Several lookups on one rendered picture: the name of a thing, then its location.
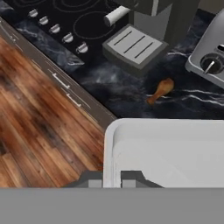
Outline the black hob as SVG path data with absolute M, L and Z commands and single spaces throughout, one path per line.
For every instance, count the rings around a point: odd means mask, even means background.
M 104 18 L 118 7 L 112 0 L 4 0 L 20 16 L 27 18 L 43 32 L 62 44 L 68 51 L 77 56 L 83 63 L 90 61 L 96 53 L 102 51 L 102 43 L 122 29 L 129 21 L 124 16 L 112 26 L 107 26 Z M 28 13 L 38 10 L 36 17 Z M 48 16 L 46 25 L 39 20 Z M 60 32 L 51 34 L 49 29 L 60 25 Z M 69 32 L 73 34 L 71 43 L 63 43 L 62 38 Z M 86 42 L 88 51 L 78 54 L 76 48 Z

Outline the white tupperware container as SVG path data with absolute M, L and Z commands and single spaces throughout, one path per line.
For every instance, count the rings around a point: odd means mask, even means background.
M 224 120 L 123 118 L 104 138 L 103 186 L 141 172 L 167 188 L 224 187 Z

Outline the silver toaster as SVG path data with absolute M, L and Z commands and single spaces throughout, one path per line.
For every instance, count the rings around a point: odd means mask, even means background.
M 207 27 L 185 69 L 224 89 L 224 8 Z

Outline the grey cabinet front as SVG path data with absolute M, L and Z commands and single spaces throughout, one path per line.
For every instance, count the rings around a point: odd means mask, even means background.
M 20 52 L 24 53 L 40 70 L 48 75 L 62 90 L 65 95 L 69 93 L 96 122 L 106 129 L 116 117 L 102 106 L 94 97 L 84 90 L 67 73 L 61 70 L 48 57 L 46 57 L 36 46 L 25 39 L 16 29 L 0 17 L 0 35 L 12 46 L 15 46 Z M 69 89 L 64 88 L 52 74 L 63 80 Z

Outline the grey coffee machine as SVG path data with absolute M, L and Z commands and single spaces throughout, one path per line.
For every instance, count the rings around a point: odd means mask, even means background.
M 104 17 L 114 25 L 124 16 L 129 22 L 102 44 L 103 55 L 137 77 L 185 38 L 200 0 L 112 0 L 119 5 Z

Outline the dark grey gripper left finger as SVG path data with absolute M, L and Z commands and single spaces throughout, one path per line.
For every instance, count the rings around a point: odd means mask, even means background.
M 78 180 L 66 185 L 69 188 L 102 188 L 101 171 L 84 171 Z

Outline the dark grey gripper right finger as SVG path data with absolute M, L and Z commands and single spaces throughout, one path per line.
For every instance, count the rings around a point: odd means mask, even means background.
M 161 188 L 161 185 L 149 181 L 141 171 L 121 171 L 122 188 Z

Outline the brown raw chicken drumstick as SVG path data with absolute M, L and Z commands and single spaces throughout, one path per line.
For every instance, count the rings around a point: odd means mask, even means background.
M 171 78 L 161 80 L 157 85 L 156 92 L 147 98 L 146 102 L 153 105 L 155 101 L 162 96 L 169 94 L 174 89 L 174 81 Z

